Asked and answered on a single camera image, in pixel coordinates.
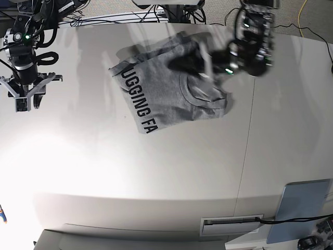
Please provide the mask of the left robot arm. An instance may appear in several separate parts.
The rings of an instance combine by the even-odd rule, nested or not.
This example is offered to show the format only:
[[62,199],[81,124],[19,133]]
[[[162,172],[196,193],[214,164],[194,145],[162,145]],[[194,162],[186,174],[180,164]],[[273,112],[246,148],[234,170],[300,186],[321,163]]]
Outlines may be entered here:
[[172,59],[168,68],[206,80],[239,72],[253,77],[264,75],[272,64],[273,10],[279,7],[279,1],[241,1],[233,38],[224,50],[209,51],[201,42],[191,52]]

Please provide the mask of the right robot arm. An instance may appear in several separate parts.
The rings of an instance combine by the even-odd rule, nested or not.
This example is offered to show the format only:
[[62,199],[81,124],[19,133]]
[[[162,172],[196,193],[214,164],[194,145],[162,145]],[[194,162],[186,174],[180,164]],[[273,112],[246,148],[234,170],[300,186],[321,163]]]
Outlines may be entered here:
[[38,48],[52,45],[57,35],[58,22],[54,1],[19,1],[14,26],[3,37],[2,51],[8,61],[1,61],[12,72],[10,78],[1,77],[1,85],[8,97],[15,100],[15,111],[38,109],[46,86],[61,81],[59,74],[40,73],[39,66],[55,64],[59,55],[55,52],[36,54]]

